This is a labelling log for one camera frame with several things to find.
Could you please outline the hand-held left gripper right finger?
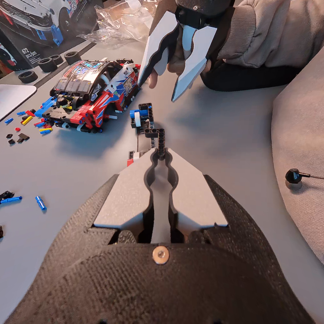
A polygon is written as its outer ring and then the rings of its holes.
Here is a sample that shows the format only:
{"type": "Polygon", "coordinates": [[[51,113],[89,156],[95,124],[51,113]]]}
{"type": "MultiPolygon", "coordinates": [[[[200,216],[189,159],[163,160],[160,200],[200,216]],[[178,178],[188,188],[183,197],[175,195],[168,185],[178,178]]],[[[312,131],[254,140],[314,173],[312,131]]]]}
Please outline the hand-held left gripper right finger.
{"type": "Polygon", "coordinates": [[[172,186],[168,207],[172,243],[183,243],[193,231],[228,226],[209,177],[170,148],[165,150],[165,164],[172,186]]]}

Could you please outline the black L-shaped lego beam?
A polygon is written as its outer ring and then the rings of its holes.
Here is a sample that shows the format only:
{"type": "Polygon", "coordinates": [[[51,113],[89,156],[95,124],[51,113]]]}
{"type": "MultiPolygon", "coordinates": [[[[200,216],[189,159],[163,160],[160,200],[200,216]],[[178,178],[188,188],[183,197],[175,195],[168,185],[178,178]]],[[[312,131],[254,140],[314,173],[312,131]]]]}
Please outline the black L-shaped lego beam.
{"type": "Polygon", "coordinates": [[[138,105],[139,113],[140,113],[140,120],[141,121],[153,121],[153,106],[152,103],[140,103],[138,105]]]}
{"type": "Polygon", "coordinates": [[[160,161],[165,159],[165,130],[163,128],[145,129],[145,137],[150,139],[151,148],[157,149],[160,161]]]}

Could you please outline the black connector with blue pin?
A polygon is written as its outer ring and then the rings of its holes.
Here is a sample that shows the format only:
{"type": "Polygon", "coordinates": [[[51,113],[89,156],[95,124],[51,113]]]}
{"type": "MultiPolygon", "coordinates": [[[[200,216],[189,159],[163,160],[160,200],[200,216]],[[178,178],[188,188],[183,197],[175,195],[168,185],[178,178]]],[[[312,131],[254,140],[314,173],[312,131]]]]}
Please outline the black connector with blue pin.
{"type": "Polygon", "coordinates": [[[14,197],[14,192],[10,192],[10,191],[5,191],[2,194],[0,194],[0,204],[8,204],[11,202],[16,202],[16,201],[20,201],[22,200],[22,196],[17,196],[14,197]]]}

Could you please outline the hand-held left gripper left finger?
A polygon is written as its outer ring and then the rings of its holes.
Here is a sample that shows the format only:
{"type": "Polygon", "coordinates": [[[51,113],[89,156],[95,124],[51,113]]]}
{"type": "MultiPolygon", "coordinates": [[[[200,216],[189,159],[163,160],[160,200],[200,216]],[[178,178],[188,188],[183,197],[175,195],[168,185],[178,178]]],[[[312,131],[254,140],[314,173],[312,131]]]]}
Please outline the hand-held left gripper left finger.
{"type": "Polygon", "coordinates": [[[156,148],[121,171],[93,225],[129,230],[139,243],[150,243],[154,225],[153,192],[156,148]]]}

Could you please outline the large clear plastic bag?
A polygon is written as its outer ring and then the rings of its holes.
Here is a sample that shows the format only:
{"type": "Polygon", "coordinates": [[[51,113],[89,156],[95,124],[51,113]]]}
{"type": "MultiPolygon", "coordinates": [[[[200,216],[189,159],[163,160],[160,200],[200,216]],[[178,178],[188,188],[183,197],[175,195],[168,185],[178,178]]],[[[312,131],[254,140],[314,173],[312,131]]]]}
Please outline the large clear plastic bag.
{"type": "Polygon", "coordinates": [[[132,42],[146,44],[158,0],[107,1],[104,8],[96,5],[97,27],[78,37],[116,49],[132,42]]]}

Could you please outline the long black lego chassis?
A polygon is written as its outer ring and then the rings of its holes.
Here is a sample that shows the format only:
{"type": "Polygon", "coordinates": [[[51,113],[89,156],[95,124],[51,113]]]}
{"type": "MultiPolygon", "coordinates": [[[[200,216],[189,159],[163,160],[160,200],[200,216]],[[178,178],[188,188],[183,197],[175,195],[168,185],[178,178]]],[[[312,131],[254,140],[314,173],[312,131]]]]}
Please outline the long black lego chassis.
{"type": "Polygon", "coordinates": [[[138,160],[141,156],[147,153],[151,149],[150,139],[145,137],[145,129],[155,128],[153,121],[141,121],[139,109],[130,110],[131,127],[135,129],[137,146],[135,150],[129,151],[127,167],[134,161],[138,160]]]}

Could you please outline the person's right forearm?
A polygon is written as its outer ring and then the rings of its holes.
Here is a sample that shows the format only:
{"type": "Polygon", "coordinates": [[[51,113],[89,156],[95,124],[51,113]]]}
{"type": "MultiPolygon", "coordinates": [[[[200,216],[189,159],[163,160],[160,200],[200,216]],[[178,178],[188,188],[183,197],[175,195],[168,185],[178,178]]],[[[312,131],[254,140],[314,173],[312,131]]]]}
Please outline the person's right forearm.
{"type": "Polygon", "coordinates": [[[304,68],[323,42],[323,0],[242,1],[218,59],[249,68],[304,68]]]}

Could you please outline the red blue lego race car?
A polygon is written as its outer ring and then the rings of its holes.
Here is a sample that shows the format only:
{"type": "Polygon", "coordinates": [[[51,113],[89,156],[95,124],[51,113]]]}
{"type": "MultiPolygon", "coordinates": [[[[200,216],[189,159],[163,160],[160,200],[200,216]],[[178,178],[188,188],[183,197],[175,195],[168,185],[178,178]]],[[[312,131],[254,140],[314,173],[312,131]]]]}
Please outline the red blue lego race car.
{"type": "Polygon", "coordinates": [[[47,123],[80,132],[102,132],[104,122],[124,113],[139,92],[140,64],[132,59],[79,60],[67,67],[35,113],[47,123]]]}

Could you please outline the silver laptop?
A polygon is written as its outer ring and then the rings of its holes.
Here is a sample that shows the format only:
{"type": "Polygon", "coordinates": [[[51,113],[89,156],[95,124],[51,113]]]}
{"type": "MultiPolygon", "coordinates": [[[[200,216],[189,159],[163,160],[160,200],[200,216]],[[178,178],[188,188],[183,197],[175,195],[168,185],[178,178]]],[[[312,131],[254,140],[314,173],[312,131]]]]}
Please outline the silver laptop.
{"type": "Polygon", "coordinates": [[[25,102],[37,88],[28,85],[0,85],[0,120],[4,119],[19,105],[25,102]]]}

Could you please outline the person's right hand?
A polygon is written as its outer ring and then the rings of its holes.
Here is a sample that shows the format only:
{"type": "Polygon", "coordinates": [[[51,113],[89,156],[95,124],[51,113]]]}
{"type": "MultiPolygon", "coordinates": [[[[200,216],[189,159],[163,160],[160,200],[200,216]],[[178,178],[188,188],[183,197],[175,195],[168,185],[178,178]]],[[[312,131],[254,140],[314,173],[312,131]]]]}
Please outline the person's right hand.
{"type": "MultiPolygon", "coordinates": [[[[183,73],[184,69],[185,69],[185,57],[184,57],[184,50],[182,47],[182,42],[180,41],[179,43],[177,43],[175,53],[167,65],[167,70],[170,73],[174,73],[177,76],[180,76],[183,73]]],[[[148,84],[149,84],[150,89],[153,89],[156,87],[158,76],[159,75],[156,72],[156,70],[153,69],[152,73],[150,74],[150,76],[148,78],[148,84]]]]}

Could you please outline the lego set box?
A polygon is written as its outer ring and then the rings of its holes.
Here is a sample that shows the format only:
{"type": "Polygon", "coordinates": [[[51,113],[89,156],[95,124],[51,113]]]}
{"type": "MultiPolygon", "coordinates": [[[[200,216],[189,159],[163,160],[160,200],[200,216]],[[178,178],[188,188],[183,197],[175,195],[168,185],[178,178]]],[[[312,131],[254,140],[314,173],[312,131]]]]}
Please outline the lego set box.
{"type": "Polygon", "coordinates": [[[98,29],[101,0],[1,0],[1,58],[15,71],[84,42],[98,29]]]}

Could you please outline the pile of small lego pieces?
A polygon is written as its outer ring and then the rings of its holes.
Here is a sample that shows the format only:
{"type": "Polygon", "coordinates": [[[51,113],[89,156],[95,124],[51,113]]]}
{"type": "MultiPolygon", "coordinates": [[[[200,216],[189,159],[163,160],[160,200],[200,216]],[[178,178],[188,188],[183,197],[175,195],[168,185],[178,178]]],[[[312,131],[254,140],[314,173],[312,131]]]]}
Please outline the pile of small lego pieces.
{"type": "Polygon", "coordinates": [[[35,109],[18,111],[13,116],[5,117],[2,123],[8,131],[6,139],[10,146],[29,140],[31,131],[39,137],[44,137],[50,134],[56,125],[56,122],[41,116],[35,109]]]}

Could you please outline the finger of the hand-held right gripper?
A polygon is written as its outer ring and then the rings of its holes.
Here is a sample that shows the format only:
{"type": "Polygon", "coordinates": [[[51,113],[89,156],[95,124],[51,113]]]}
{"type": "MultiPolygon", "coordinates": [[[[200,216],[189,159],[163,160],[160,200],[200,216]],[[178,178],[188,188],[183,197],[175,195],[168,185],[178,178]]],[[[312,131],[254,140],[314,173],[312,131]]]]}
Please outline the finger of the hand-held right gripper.
{"type": "Polygon", "coordinates": [[[216,27],[206,26],[196,30],[185,25],[183,27],[182,46],[185,54],[185,68],[177,78],[172,102],[175,102],[204,70],[207,63],[207,53],[217,32],[216,27]]]}
{"type": "Polygon", "coordinates": [[[179,35],[179,23],[174,13],[166,11],[148,36],[138,85],[141,87],[153,70],[162,75],[166,70],[172,45],[176,45],[179,35]]]}

